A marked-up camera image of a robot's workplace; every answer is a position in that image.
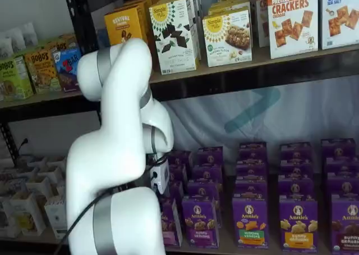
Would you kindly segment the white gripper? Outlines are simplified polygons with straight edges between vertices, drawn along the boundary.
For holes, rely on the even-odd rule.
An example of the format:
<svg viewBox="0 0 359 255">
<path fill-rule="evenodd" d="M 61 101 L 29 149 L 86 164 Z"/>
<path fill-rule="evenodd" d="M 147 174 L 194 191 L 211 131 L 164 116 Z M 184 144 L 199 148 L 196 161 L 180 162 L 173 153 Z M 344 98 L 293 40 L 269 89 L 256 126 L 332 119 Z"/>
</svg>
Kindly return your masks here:
<svg viewBox="0 0 359 255">
<path fill-rule="evenodd" d="M 167 158 L 155 161 L 150 169 L 150 176 L 151 186 L 156 187 L 156 195 L 169 196 L 169 188 L 167 187 L 169 182 L 169 166 Z"/>
</svg>

